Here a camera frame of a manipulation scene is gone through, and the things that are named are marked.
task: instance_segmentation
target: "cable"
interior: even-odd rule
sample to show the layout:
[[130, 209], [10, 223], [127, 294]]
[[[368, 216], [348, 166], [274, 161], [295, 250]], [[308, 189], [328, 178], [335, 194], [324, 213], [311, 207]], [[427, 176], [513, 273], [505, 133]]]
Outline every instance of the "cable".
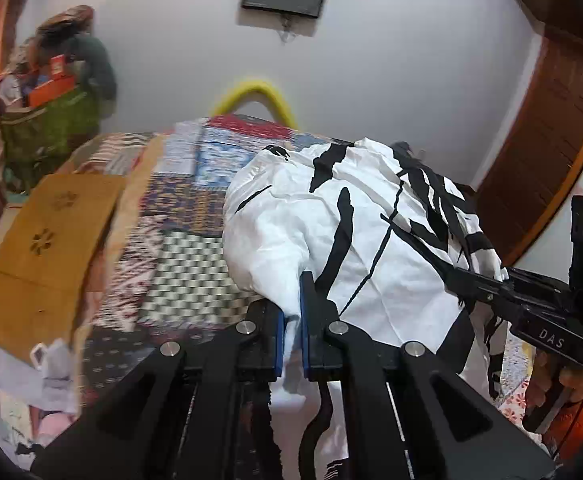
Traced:
[[297, 36], [297, 34], [291, 30], [293, 28], [293, 18], [289, 14], [281, 14], [280, 24], [282, 25], [282, 30], [278, 31], [278, 35], [283, 44], [293, 41]]
[[583, 411], [583, 400], [580, 401], [580, 407], [578, 408], [578, 411], [576, 412], [575, 417], [571, 421], [571, 424], [569, 424], [569, 428], [567, 428], [567, 432], [565, 433], [565, 436], [560, 441], [560, 444], [558, 444], [558, 447], [556, 447], [556, 450], [552, 453], [552, 455], [551, 455], [552, 460], [555, 459], [556, 456], [558, 455], [558, 453], [560, 452], [560, 448], [563, 447], [563, 444], [567, 440], [567, 437], [569, 436], [571, 431], [574, 429], [575, 422], [578, 420], [578, 417], [580, 416], [582, 411]]

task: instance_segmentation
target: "orange cloth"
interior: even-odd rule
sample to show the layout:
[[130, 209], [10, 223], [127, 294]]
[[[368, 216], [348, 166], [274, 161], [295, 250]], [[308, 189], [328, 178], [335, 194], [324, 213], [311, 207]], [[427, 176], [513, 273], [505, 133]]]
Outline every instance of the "orange cloth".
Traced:
[[0, 347], [31, 363], [37, 343], [71, 342], [82, 282], [124, 178], [45, 177], [0, 246]]
[[43, 84], [36, 86], [29, 94], [29, 106], [37, 108], [44, 103], [60, 97], [62, 94], [73, 90], [76, 87], [76, 79], [73, 76], [50, 79]]
[[[576, 404], [575, 406], [562, 409], [551, 423], [549, 430], [547, 430], [547, 433], [545, 433], [543, 436], [543, 442], [548, 444], [550, 451], [555, 449], [555, 446], [557, 446], [562, 441], [565, 433], [569, 428], [569, 425], [571, 425], [572, 420], [574, 420], [579, 407], [580, 404]], [[582, 444], [583, 410], [580, 416], [578, 416], [578, 420], [574, 424], [574, 429], [571, 431], [569, 437], [560, 449], [560, 458], [563, 461], [571, 459], [571, 457], [576, 454]]]

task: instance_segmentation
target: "green cloth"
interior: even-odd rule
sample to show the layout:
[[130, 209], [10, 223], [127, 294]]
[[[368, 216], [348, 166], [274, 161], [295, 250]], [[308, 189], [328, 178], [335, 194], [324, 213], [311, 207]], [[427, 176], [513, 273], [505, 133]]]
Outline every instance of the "green cloth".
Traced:
[[33, 110], [2, 114], [7, 189], [29, 193], [98, 129], [97, 99], [79, 86]]

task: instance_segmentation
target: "hand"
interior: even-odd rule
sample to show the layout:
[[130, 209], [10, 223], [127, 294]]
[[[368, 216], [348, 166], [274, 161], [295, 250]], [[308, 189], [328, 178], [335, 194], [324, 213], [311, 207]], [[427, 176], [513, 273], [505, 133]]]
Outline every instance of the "hand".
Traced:
[[[542, 350], [536, 352], [533, 372], [525, 393], [528, 410], [534, 406], [542, 406], [545, 403], [545, 394], [552, 386], [552, 377], [557, 365], [558, 359], [555, 356], [550, 356]], [[583, 400], [583, 370], [564, 367], [560, 372], [559, 380], [563, 386], [574, 390], [569, 397], [569, 402]]]

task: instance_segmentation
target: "metal bolt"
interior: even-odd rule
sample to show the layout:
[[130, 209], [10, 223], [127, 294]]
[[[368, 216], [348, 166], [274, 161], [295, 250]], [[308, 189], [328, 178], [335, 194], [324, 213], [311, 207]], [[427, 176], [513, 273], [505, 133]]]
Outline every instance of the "metal bolt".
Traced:
[[173, 357], [180, 351], [180, 345], [176, 341], [167, 341], [160, 346], [160, 353], [167, 357]]
[[344, 321], [332, 321], [329, 323], [329, 332], [332, 334], [343, 335], [349, 330], [349, 325]]
[[421, 355], [425, 355], [426, 350], [427, 348], [425, 348], [425, 345], [418, 341], [409, 341], [409, 343], [405, 345], [405, 352], [411, 355], [411, 357], [420, 357]]
[[236, 324], [236, 330], [241, 334], [251, 334], [255, 330], [255, 323], [246, 319]]

